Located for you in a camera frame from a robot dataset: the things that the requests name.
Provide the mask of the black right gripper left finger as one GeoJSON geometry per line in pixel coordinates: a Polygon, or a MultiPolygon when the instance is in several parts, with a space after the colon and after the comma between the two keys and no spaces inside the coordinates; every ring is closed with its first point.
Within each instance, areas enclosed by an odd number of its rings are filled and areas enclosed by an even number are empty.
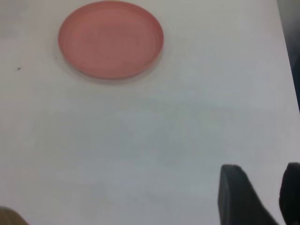
{"type": "Polygon", "coordinates": [[[238,165],[221,166],[217,202],[221,225],[277,224],[238,165]]]}

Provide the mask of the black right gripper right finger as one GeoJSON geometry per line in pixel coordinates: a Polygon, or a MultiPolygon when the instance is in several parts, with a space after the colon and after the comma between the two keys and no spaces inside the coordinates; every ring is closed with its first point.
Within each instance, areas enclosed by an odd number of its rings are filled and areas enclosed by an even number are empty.
{"type": "Polygon", "coordinates": [[[279,207],[286,225],[300,224],[300,164],[289,163],[279,194],[279,207]]]}

